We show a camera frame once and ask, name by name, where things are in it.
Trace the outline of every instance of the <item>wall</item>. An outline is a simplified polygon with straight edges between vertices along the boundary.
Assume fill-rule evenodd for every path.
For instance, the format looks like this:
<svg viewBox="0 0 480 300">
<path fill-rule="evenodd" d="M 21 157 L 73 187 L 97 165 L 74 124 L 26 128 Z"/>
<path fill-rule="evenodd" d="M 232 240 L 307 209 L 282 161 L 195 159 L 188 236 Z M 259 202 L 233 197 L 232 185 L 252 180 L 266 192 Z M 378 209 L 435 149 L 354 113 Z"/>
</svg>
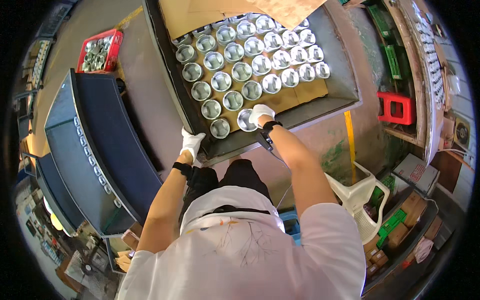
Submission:
<svg viewBox="0 0 480 300">
<path fill-rule="evenodd" d="M 441 45 L 447 58 L 449 67 L 452 69 L 453 73 L 458 76 L 460 80 L 460 94 L 452 97 L 451 111 L 470 123 L 470 140 L 468 144 L 468 152 L 473 157 L 465 156 L 464 160 L 474 168 L 477 156 L 477 131 L 475 128 L 475 110 L 472 102 L 473 94 L 469 88 L 467 73 L 463 67 L 460 57 L 455 50 L 452 41 L 448 38 L 442 39 L 438 37 L 436 37 L 436 41 Z M 467 210 L 472 195 L 474 175 L 475 174 L 469 168 L 462 165 L 453 192 L 457 203 L 464 211 Z"/>
</svg>

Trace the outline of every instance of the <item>black wrist strap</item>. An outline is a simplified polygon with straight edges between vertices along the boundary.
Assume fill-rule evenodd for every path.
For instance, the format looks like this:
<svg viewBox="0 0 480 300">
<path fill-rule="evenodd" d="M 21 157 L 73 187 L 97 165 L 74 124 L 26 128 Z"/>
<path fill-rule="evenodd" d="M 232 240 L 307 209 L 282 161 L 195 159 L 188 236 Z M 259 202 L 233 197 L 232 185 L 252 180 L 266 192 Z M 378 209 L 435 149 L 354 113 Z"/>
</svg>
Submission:
<svg viewBox="0 0 480 300">
<path fill-rule="evenodd" d="M 273 127 L 275 125 L 280 125 L 283 127 L 283 124 L 278 121 L 268 121 L 267 123 L 264 124 L 264 128 L 263 128 L 264 132 L 267 135 L 270 134 L 270 132 L 273 130 Z"/>
<path fill-rule="evenodd" d="M 187 177 L 187 181 L 192 178 L 193 169 L 190 165 L 179 163 L 178 161 L 176 161 L 173 163 L 172 168 L 180 170 L 181 174 Z"/>
</svg>

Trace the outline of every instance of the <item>red plastic crate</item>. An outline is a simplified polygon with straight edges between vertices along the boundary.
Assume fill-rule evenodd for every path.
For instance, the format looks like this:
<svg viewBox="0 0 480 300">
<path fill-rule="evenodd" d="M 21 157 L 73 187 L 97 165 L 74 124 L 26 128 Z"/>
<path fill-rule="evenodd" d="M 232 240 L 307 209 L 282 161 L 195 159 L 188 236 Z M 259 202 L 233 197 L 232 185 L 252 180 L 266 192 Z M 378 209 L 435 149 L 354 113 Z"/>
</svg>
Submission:
<svg viewBox="0 0 480 300">
<path fill-rule="evenodd" d="M 92 71 L 89 73 L 107 73 L 115 70 L 115 66 L 117 64 L 117 59 L 119 56 L 120 45 L 123 40 L 123 33 L 118 31 L 117 29 L 111 29 L 102 32 L 101 34 L 98 34 L 96 36 L 92 36 L 84 41 L 84 44 L 82 45 L 82 51 L 80 52 L 80 57 L 78 58 L 77 73 L 84 73 L 82 71 L 82 64 L 84 62 L 85 55 L 87 54 L 85 51 L 85 46 L 87 45 L 87 43 L 89 41 L 98 40 L 106 36 L 113 36 L 113 39 L 110 45 L 110 49 L 108 49 L 107 57 L 105 59 L 105 67 L 102 70 Z"/>
</svg>

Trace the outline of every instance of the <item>green plastic crate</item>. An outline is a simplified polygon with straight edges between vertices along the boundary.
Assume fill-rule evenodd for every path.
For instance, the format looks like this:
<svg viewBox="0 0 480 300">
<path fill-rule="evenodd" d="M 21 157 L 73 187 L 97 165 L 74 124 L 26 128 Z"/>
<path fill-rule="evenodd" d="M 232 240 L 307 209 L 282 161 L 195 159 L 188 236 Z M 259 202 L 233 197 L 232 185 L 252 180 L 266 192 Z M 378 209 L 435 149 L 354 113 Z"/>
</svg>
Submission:
<svg viewBox="0 0 480 300">
<path fill-rule="evenodd" d="M 388 64 L 390 65 L 390 71 L 392 72 L 393 79 L 402 79 L 400 73 L 400 67 L 398 66 L 398 60 L 396 59 L 395 46 L 388 45 L 384 47 L 387 54 Z"/>
<path fill-rule="evenodd" d="M 382 183 L 390 190 L 390 192 L 393 192 L 393 188 L 395 186 L 395 177 L 393 177 L 392 175 L 389 175 L 382 180 Z M 372 206 L 375 206 L 377 210 L 380 206 L 380 203 L 378 202 L 378 200 L 383 193 L 384 192 L 382 190 L 380 190 L 378 187 L 375 187 L 373 189 L 372 196 L 370 197 Z"/>
<path fill-rule="evenodd" d="M 388 28 L 388 25 L 385 22 L 385 19 L 382 17 L 382 13 L 380 12 L 380 9 L 378 8 L 378 6 L 376 4 L 372 6 L 368 6 L 368 10 L 372 14 L 372 17 L 375 23 L 377 23 L 377 26 L 380 29 L 380 33 L 382 34 L 382 36 L 391 37 L 392 33 L 390 32 L 390 28 Z"/>
<path fill-rule="evenodd" d="M 406 217 L 407 214 L 403 210 L 399 209 L 385 222 L 385 224 L 382 225 L 382 227 L 380 227 L 380 230 L 378 230 L 380 239 L 377 242 L 377 248 L 382 246 L 385 238 L 395 229 L 398 224 L 405 221 Z"/>
</svg>

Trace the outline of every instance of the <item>hand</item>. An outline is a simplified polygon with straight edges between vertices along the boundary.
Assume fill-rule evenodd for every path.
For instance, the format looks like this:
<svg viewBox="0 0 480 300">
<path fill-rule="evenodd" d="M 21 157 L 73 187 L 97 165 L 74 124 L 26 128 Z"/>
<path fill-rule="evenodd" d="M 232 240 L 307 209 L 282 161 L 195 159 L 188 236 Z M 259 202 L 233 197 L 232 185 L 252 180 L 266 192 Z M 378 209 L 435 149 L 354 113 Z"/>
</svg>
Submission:
<svg viewBox="0 0 480 300">
<path fill-rule="evenodd" d="M 188 133 L 185 128 L 181 129 L 181 135 L 183 136 L 183 147 L 180 150 L 180 157 L 182 163 L 192 165 L 195 162 L 195 158 L 197 157 L 198 149 L 200 148 L 200 142 L 204 139 L 205 133 L 201 132 L 197 135 L 193 135 Z M 190 162 L 190 156 L 188 152 L 192 155 L 192 161 Z"/>
<path fill-rule="evenodd" d="M 257 104 L 253 107 L 252 114 L 248 122 L 255 124 L 258 128 L 263 128 L 268 121 L 275 120 L 275 112 L 265 104 Z"/>
</svg>

